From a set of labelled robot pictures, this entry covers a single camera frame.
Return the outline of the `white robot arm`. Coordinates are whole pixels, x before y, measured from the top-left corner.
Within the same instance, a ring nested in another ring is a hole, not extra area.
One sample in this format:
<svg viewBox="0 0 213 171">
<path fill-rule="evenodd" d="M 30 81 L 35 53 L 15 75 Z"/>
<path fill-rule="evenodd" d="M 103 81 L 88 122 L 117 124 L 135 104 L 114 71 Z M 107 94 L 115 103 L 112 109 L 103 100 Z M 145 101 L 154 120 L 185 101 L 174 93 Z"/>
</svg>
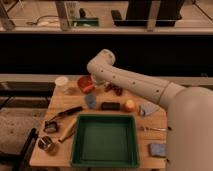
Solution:
<svg viewBox="0 0 213 171">
<path fill-rule="evenodd" d="M 114 62 L 103 49 L 87 70 L 94 82 L 111 82 L 166 110 L 166 171 L 213 171 L 213 91 L 119 69 Z"/>
</svg>

